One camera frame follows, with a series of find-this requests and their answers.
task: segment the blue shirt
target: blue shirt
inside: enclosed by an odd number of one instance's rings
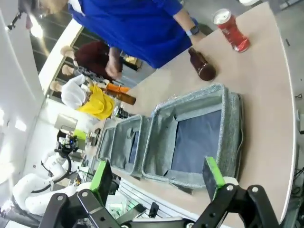
[[[160,68],[191,46],[172,17],[182,9],[177,0],[79,0],[82,13],[73,18],[110,46]]]

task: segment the hand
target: hand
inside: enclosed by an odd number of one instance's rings
[[[192,45],[196,45],[205,37],[206,36],[202,32],[199,32],[196,35],[190,36],[190,40],[191,40]]]
[[[109,56],[109,61],[105,67],[105,71],[113,79],[119,79],[122,76],[122,73],[119,72],[119,66],[119,59],[117,60],[115,57]]]

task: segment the table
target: table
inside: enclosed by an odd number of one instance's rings
[[[150,116],[157,104],[211,83],[223,83],[241,94],[246,129],[240,186],[262,185],[277,219],[282,221],[293,181],[296,145],[295,106],[286,55],[268,3],[239,16],[237,24],[252,43],[246,52],[235,52],[219,30],[195,46],[216,67],[218,76],[213,82],[199,79],[185,51],[132,89],[129,94],[137,97],[137,101],[133,106],[124,104],[124,108]],[[200,214],[209,204],[204,190],[188,195],[170,185],[120,175],[193,213]],[[224,224],[242,227],[236,215],[229,215]]]

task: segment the red soda can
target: red soda can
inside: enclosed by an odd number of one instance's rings
[[[213,23],[219,27],[226,39],[237,52],[246,51],[250,46],[248,37],[244,36],[236,24],[236,17],[228,9],[220,9],[213,16]]]

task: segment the watch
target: watch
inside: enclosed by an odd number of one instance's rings
[[[200,32],[199,27],[197,25],[193,26],[189,31],[186,31],[188,37],[196,35]]]

